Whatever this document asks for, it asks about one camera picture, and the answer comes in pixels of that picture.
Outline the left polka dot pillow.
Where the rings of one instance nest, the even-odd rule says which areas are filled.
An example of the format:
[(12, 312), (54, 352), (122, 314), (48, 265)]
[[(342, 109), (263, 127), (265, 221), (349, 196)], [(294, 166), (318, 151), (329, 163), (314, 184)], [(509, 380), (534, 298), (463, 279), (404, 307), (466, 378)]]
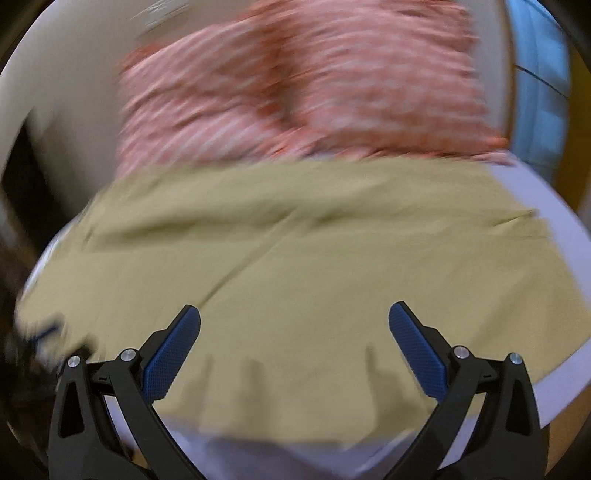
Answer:
[(136, 49), (118, 80), (116, 174), (311, 154), (318, 137), (287, 122), (276, 57), (252, 18)]

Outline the polka dot pillow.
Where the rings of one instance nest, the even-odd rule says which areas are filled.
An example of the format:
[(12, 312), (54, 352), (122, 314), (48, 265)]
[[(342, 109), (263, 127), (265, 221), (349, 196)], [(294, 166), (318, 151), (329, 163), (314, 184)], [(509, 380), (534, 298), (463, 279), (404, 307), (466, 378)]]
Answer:
[(287, 119), (318, 151), (482, 158), (488, 123), (470, 11), (455, 1), (259, 1)]
[(287, 122), (276, 57), (252, 18), (136, 49), (118, 80), (116, 174), (311, 154), (318, 137)]

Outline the blue glass window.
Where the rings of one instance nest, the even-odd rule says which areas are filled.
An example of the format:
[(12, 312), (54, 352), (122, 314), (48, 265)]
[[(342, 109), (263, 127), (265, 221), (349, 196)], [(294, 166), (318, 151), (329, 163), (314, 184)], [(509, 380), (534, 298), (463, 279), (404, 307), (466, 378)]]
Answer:
[(507, 1), (514, 52), (511, 151), (554, 184), (569, 127), (568, 38), (538, 1)]

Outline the right polka dot pillow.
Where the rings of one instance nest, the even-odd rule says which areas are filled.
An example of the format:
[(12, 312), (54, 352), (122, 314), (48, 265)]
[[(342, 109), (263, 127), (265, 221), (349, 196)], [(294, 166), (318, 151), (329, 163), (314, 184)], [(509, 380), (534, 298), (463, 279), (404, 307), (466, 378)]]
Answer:
[(259, 1), (287, 119), (318, 151), (482, 158), (488, 123), (470, 11), (455, 1)]

